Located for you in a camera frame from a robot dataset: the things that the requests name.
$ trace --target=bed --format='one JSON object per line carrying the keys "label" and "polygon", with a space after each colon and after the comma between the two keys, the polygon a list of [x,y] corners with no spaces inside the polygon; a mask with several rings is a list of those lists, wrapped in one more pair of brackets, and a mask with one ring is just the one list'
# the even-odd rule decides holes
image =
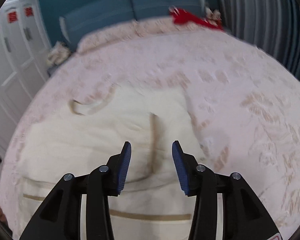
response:
{"label": "bed", "polygon": [[[146,7],[134,4],[140,11],[125,11],[133,18],[100,24],[117,25],[86,36],[94,27],[65,32],[77,52],[39,91],[6,153],[0,205],[11,229],[18,228],[11,185],[18,183],[15,167],[31,125],[68,100],[92,103],[105,98],[112,84],[129,82],[156,89],[181,86],[210,168],[225,175],[241,173],[288,240],[300,225],[300,83],[256,47],[194,24],[174,26],[161,13],[142,12]],[[131,21],[139,12],[152,18]],[[70,17],[64,18],[69,27]],[[180,240],[186,237],[185,232]]]}

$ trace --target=white bedspread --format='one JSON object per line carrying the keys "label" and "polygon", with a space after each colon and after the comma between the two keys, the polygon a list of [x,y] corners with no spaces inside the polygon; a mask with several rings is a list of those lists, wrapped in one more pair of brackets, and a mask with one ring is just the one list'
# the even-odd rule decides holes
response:
{"label": "white bedspread", "polygon": [[[120,198],[109,198],[110,212],[126,219],[127,216],[138,218],[135,214],[144,219],[156,216],[157,223],[168,216],[170,220],[179,221],[178,224],[173,222],[174,231],[180,231],[183,226],[183,234],[189,233],[188,220],[195,198],[186,198],[180,190],[171,154],[172,143],[177,139],[184,152],[191,152],[197,160],[205,156],[193,132],[184,91],[181,87],[153,90],[123,85],[111,88],[102,102],[67,104],[44,122],[31,127],[18,161],[22,180],[17,185],[20,226],[16,235],[21,235],[41,201],[64,174],[77,177],[91,173],[107,163],[111,155],[119,153],[125,141],[131,143],[129,170]],[[115,232],[121,228],[121,223],[113,223]],[[144,240],[184,238],[173,239],[164,225],[161,228],[158,232],[153,221],[148,221],[142,228],[125,227],[124,230],[133,231],[133,235],[123,238],[117,233],[115,238],[139,240],[143,230],[149,232]]]}
{"label": "white bedspread", "polygon": [[31,124],[70,99],[104,98],[113,83],[182,86],[211,168],[237,171],[261,199],[283,239],[300,225],[300,83],[257,48],[211,30],[120,41],[74,55],[38,93],[4,161],[0,205],[17,228],[15,164]]}

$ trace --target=white cabinet door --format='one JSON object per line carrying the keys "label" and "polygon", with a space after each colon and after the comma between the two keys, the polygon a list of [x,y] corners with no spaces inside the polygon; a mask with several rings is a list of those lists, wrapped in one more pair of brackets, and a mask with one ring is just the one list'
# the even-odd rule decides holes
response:
{"label": "white cabinet door", "polygon": [[7,118],[7,122],[10,122],[9,120],[12,119],[15,123],[20,119],[21,113],[17,109],[14,109],[14,104],[6,93],[6,90],[8,90],[14,81],[16,74],[17,72],[11,67],[10,61],[7,58],[6,47],[3,43],[0,28],[0,106],[10,116],[10,118]]}
{"label": "white cabinet door", "polygon": [[16,21],[10,24],[8,23],[8,13],[0,11],[0,68],[1,65],[7,65],[7,69],[12,72],[8,79],[0,80],[0,93],[4,96],[3,100],[18,117],[18,121],[30,104],[32,97],[29,93],[30,89],[27,89],[26,82],[22,78],[21,71],[18,68],[18,62],[24,58],[17,57],[18,54],[14,49],[15,46],[11,43],[8,28],[11,25],[18,24],[18,15],[16,10],[10,11],[15,13],[16,16]]}
{"label": "white cabinet door", "polygon": [[22,12],[25,36],[28,40],[34,57],[41,67],[42,74],[45,78],[47,78],[46,59],[49,50],[43,42],[42,34],[40,33],[40,28],[38,27],[38,18],[36,16],[38,16],[39,12],[34,1],[23,2]]}
{"label": "white cabinet door", "polygon": [[[10,13],[16,14],[17,21],[9,21]],[[26,41],[21,21],[22,13],[22,8],[18,6],[3,7],[1,15],[2,31],[9,56],[17,69],[18,79],[27,88],[25,92],[28,92],[33,98],[45,83],[45,78]]]}

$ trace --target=floral pattern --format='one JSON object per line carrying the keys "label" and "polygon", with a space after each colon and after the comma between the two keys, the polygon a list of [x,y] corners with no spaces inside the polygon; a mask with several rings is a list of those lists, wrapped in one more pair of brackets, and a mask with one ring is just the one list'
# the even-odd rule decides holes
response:
{"label": "floral pattern", "polygon": [[[221,174],[241,173],[283,239],[298,228],[300,83],[265,52],[226,33],[165,21],[151,19],[122,33],[112,27],[112,33],[129,37],[123,41],[87,36],[80,45],[84,54],[74,54],[36,95],[2,169],[0,205],[13,231],[18,228],[16,163],[31,125],[68,100],[104,99],[112,84],[122,82],[183,87],[202,148],[198,161]],[[83,45],[85,39],[90,39],[90,47]]]}

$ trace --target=beige stripe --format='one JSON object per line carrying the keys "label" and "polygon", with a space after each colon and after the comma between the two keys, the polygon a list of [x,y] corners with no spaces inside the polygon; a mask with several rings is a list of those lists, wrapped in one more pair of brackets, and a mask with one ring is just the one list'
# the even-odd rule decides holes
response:
{"label": "beige stripe", "polygon": [[[23,194],[24,198],[29,198],[37,201],[43,201],[44,197],[37,197]],[[134,213],[127,213],[121,212],[117,210],[110,209],[110,215],[115,217],[122,217],[122,218],[130,218],[136,220],[148,220],[148,221],[180,221],[180,220],[191,220],[191,214],[184,214],[184,215],[144,215],[144,214],[134,214]]]}
{"label": "beige stripe", "polygon": [[38,201],[44,201],[45,197],[37,197],[37,196],[31,196],[31,195],[27,195],[27,194],[23,194],[24,198],[30,198],[33,200],[38,200]]}
{"label": "beige stripe", "polygon": [[157,149],[157,116],[155,114],[150,114],[150,126],[152,130],[152,144],[151,144],[151,163],[150,163],[150,171],[151,174],[155,172],[155,163],[156,163],[156,149]]}

